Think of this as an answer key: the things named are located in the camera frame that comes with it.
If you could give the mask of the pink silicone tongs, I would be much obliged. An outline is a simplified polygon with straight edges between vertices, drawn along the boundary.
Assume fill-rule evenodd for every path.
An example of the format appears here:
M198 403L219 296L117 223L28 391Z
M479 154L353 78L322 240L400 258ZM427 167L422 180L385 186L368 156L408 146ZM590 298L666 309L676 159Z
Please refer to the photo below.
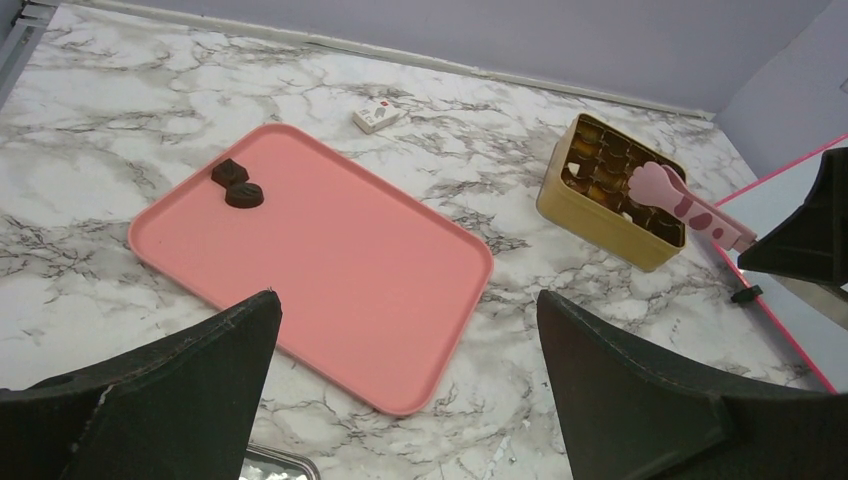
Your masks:
M635 168L627 185L631 200L668 212L726 251L744 252L757 241L755 232L691 192L670 166L647 162Z

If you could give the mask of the gold chocolate tin box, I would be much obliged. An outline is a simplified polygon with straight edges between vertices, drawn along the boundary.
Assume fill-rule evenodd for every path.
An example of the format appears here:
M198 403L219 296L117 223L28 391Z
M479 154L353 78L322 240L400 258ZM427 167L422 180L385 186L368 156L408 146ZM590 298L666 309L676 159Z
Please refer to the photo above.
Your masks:
M645 272L686 245L684 225L628 196L634 170L647 162L685 170L611 125L581 113L557 141L536 199L540 215Z

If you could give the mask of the dark oval chocolate centre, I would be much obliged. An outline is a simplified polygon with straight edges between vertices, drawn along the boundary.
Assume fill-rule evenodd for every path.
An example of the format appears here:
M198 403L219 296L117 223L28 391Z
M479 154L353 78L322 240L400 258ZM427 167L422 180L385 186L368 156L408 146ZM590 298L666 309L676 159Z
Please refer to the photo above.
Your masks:
M227 205L238 209L256 208L264 203L263 189L255 183L234 183L226 188L224 201Z

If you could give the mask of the dark diamond chocolate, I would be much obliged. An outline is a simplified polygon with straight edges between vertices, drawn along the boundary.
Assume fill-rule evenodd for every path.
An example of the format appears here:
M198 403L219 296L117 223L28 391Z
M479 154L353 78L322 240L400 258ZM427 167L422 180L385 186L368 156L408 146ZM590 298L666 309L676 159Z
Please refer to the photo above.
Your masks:
M228 158L213 167L211 170L211 179L221 187L229 188L233 185L248 182L249 174L245 167L233 159Z

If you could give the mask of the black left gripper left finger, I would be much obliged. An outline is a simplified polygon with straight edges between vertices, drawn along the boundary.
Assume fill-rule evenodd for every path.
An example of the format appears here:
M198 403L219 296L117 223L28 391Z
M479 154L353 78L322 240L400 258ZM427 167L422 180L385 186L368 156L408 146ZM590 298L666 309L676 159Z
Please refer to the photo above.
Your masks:
M111 359L1 393L5 479L235 479L282 309L263 290Z

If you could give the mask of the silver tin lid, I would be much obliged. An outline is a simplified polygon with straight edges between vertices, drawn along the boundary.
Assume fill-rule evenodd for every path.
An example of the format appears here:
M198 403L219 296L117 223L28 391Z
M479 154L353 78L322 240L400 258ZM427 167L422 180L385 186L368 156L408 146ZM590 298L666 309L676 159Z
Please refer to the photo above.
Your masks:
M240 480L320 480L321 474L307 457L250 442L239 474Z

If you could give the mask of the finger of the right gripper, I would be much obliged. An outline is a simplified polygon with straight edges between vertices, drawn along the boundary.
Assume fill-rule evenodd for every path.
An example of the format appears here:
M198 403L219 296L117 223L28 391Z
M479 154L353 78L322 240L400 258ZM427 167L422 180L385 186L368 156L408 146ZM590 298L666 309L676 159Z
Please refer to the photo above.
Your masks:
M801 205L741 253L743 270L841 287L847 283L847 149L823 152Z

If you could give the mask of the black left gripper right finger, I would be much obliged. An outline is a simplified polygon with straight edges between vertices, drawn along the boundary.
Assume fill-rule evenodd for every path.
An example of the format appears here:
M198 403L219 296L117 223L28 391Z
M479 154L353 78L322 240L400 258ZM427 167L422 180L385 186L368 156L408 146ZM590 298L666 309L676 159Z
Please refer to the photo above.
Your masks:
M696 362L548 290L537 325L576 479L843 479L847 398Z

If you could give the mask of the pink plastic tray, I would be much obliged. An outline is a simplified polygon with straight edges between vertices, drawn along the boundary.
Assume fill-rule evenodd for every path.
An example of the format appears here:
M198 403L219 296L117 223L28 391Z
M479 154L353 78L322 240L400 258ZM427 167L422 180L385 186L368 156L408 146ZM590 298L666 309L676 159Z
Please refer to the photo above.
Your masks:
M492 274L486 243L291 125L221 159L262 204L228 205L205 165L136 216L131 250L218 309L274 290L284 352L385 414L424 408Z

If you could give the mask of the small white card box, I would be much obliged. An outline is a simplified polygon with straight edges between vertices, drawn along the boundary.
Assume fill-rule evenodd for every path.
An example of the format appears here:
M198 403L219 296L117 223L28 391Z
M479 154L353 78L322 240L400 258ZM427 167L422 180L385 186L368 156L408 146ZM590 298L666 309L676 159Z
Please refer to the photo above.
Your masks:
M363 133L370 135L396 123L404 111L389 100L373 100L352 113L352 121Z

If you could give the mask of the pink framed whiteboard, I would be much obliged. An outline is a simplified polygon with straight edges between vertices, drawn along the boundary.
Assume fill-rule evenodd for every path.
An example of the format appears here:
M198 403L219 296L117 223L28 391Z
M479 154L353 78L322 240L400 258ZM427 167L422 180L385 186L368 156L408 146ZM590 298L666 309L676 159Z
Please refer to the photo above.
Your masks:
M847 145L842 134L813 152L725 197L717 207L763 237L800 207L811 190L821 155ZM758 286L755 304L830 392L847 391L847 287L838 289L746 270L738 253L720 250L746 287Z

